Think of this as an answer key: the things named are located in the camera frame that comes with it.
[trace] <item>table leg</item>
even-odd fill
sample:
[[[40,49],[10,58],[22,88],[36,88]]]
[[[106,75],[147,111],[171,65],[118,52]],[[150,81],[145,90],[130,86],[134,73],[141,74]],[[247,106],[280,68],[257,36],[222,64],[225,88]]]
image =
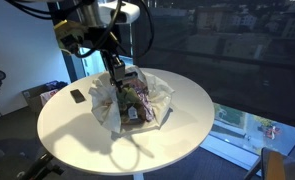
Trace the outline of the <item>table leg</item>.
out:
[[[137,173],[137,174],[134,174],[134,180],[144,180],[144,174],[143,173]]]

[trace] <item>dark floor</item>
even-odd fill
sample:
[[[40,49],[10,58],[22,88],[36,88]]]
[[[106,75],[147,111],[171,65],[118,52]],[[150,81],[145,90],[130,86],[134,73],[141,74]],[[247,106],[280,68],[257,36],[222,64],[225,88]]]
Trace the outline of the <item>dark floor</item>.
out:
[[[24,153],[28,159],[35,160],[44,149],[36,134],[36,117],[23,108],[14,113],[0,118],[0,149],[6,155],[18,155]],[[71,180],[131,180],[132,176],[100,176],[72,169],[58,160],[52,161],[61,166],[65,172],[62,177]],[[211,152],[198,148],[188,157],[160,170],[144,174],[146,180],[240,180],[246,174],[246,170],[226,161]]]

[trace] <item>crumpled plastic wrapper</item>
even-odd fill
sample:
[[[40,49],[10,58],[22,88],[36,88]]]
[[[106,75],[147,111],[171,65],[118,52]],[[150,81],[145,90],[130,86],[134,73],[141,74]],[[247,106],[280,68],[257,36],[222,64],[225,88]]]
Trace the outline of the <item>crumpled plastic wrapper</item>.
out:
[[[122,134],[126,132],[139,133],[151,129],[159,129],[169,109],[174,90],[160,78],[142,73],[137,66],[126,67],[126,73],[137,72],[138,79],[147,85],[147,99],[152,106],[154,119],[148,119],[142,124],[124,125],[121,123],[116,87],[110,84],[108,72],[102,73],[93,80],[89,94],[92,96],[92,113],[106,129]]]

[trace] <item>wall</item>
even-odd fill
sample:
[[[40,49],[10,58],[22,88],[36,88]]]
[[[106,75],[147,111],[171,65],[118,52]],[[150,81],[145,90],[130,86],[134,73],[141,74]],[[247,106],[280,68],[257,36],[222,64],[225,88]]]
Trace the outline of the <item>wall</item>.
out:
[[[46,3],[32,7],[47,10]],[[27,104],[21,91],[52,80],[70,82],[51,21],[39,20],[0,1],[0,70],[7,74],[0,90],[0,111]]]

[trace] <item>white round table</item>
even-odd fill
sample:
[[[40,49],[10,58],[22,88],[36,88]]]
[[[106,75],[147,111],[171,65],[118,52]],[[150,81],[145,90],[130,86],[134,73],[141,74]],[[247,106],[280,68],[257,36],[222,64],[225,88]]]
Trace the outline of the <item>white round table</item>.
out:
[[[80,79],[53,96],[38,119],[38,136],[54,157],[76,169],[101,175],[133,175],[153,171],[186,157],[212,128],[213,103],[203,88],[175,73],[141,68],[166,81],[175,92],[165,123],[151,130],[116,138],[91,113],[88,94],[97,75]],[[86,101],[76,104],[70,91]]]

